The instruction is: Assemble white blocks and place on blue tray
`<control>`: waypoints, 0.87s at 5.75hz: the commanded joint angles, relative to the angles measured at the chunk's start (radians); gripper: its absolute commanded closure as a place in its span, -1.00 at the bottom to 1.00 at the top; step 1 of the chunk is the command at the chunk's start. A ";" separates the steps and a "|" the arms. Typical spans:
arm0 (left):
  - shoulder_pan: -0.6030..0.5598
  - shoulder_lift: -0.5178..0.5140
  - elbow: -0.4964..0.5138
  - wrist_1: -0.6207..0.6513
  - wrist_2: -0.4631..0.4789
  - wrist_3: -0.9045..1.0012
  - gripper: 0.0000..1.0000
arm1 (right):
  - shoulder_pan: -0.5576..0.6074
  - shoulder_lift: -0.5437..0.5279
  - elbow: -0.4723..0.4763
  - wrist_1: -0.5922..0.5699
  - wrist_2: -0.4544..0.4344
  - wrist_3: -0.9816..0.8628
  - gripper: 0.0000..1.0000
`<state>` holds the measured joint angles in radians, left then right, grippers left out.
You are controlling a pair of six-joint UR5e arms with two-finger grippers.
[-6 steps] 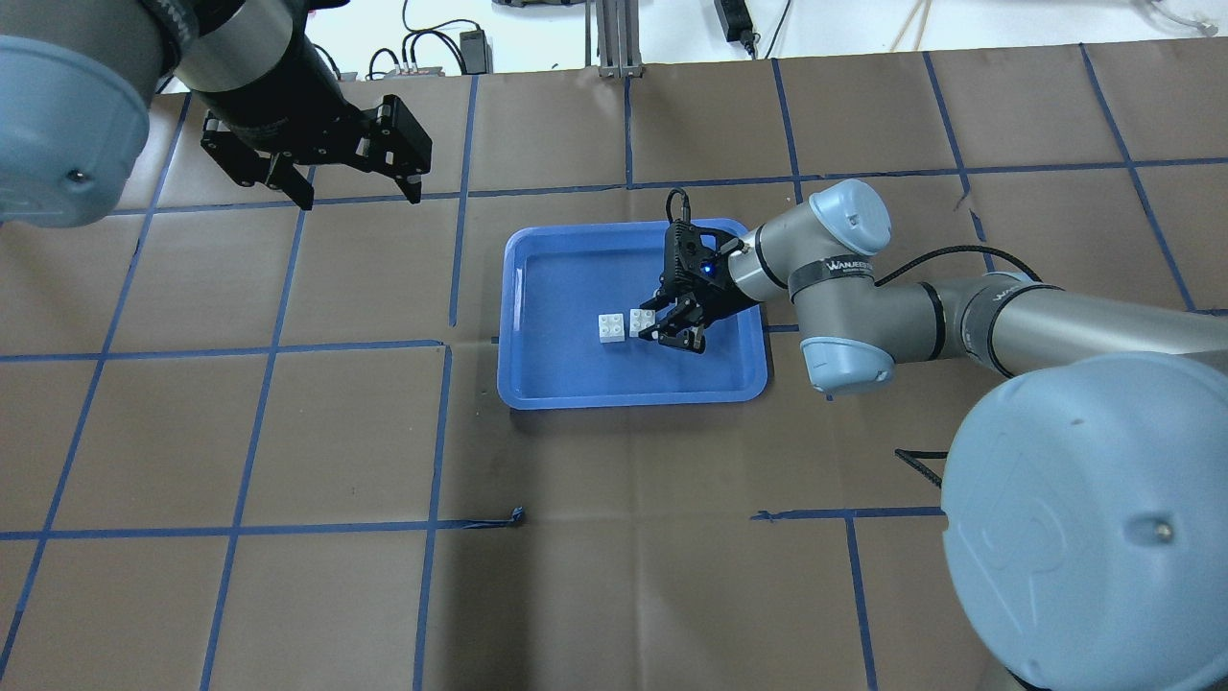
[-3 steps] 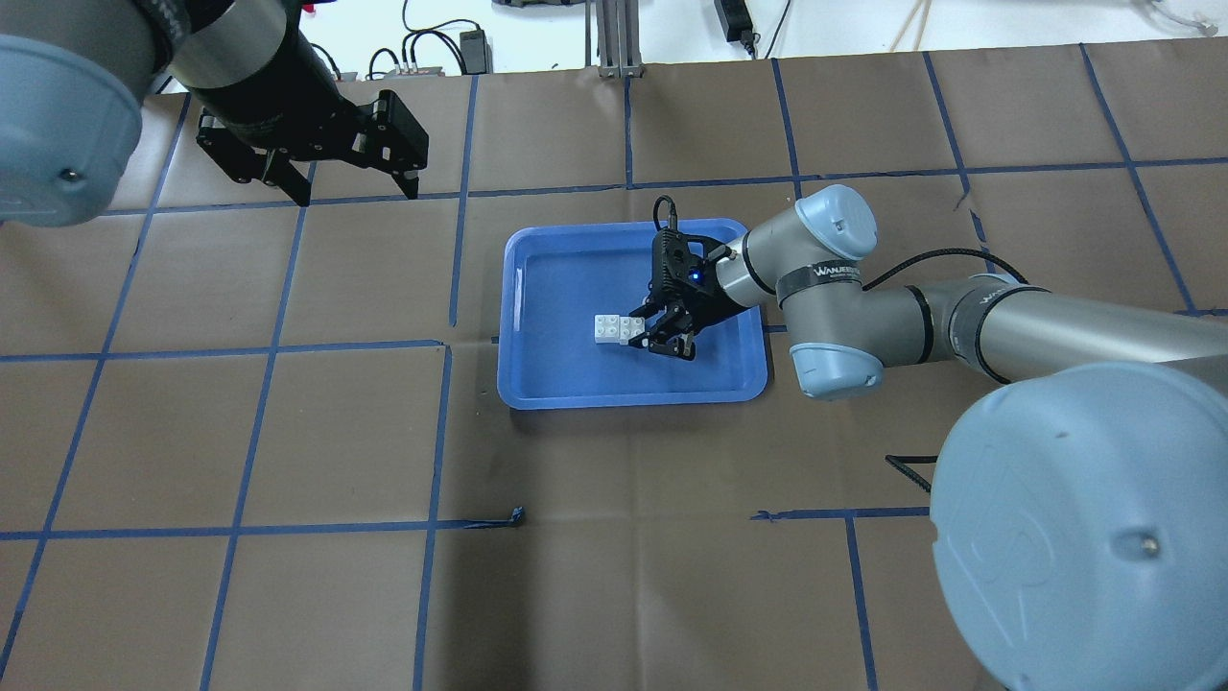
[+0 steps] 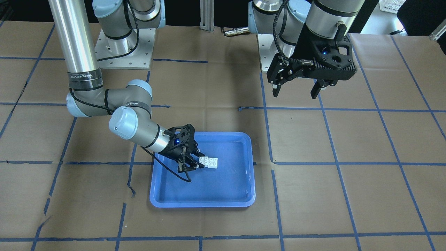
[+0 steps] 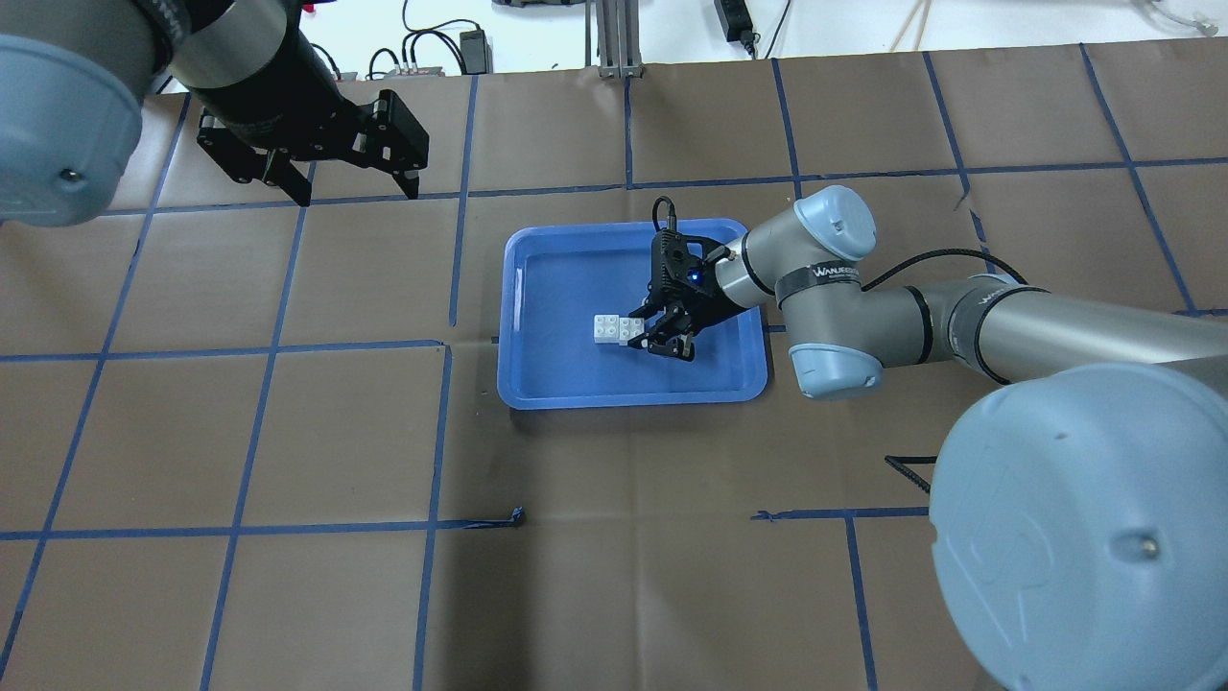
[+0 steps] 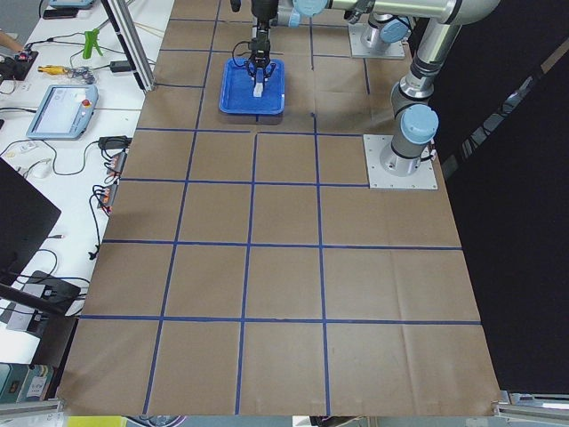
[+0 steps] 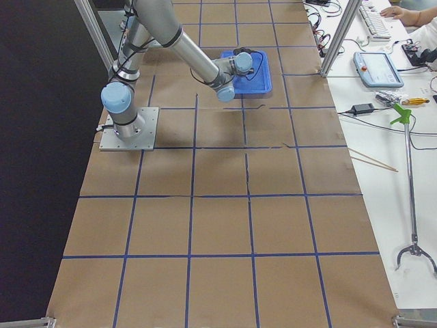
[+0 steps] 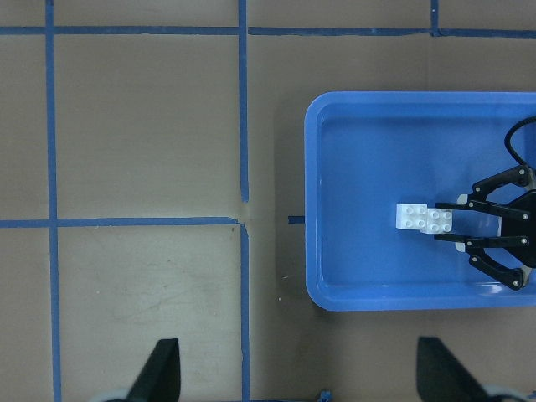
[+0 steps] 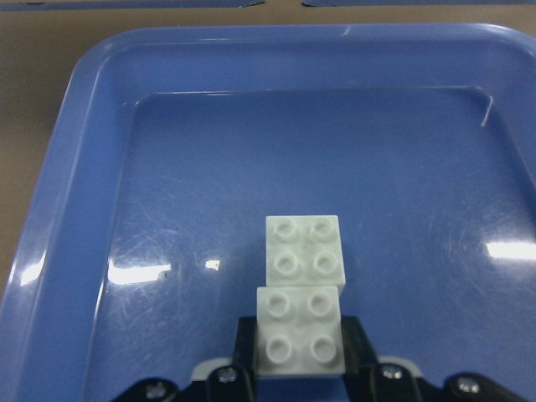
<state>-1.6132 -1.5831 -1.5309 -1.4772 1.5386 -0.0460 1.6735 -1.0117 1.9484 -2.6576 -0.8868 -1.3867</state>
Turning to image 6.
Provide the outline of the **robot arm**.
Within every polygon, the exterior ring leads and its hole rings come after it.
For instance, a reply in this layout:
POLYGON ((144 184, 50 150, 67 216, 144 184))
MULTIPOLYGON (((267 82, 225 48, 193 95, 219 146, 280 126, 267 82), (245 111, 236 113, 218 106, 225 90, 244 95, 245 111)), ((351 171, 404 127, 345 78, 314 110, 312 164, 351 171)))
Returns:
POLYGON ((253 58, 246 50, 230 57, 210 59, 184 31, 171 1, 127 1, 126 32, 109 80, 101 91, 104 108, 113 121, 113 133, 121 140, 139 136, 145 120, 134 106, 135 85, 145 54, 163 50, 184 62, 198 82, 229 102, 235 96, 233 80, 254 72, 253 58))

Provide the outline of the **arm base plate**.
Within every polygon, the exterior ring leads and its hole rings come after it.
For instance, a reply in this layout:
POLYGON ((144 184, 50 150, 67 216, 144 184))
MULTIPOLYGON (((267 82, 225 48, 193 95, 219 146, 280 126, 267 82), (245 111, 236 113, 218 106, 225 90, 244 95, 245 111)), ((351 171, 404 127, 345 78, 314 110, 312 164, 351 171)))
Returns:
POLYGON ((115 124, 108 114, 102 130, 101 151, 152 151, 156 141, 158 107, 137 107, 137 117, 129 125, 115 124))

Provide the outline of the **person hand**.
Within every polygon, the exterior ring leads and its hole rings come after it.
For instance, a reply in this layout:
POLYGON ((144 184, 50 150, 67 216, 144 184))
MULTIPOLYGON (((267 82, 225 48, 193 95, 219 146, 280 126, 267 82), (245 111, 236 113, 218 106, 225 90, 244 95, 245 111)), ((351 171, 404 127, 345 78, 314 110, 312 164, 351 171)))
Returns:
POLYGON ((416 17, 414 11, 401 8, 399 6, 391 6, 380 11, 381 17, 394 18, 405 24, 410 24, 416 17))

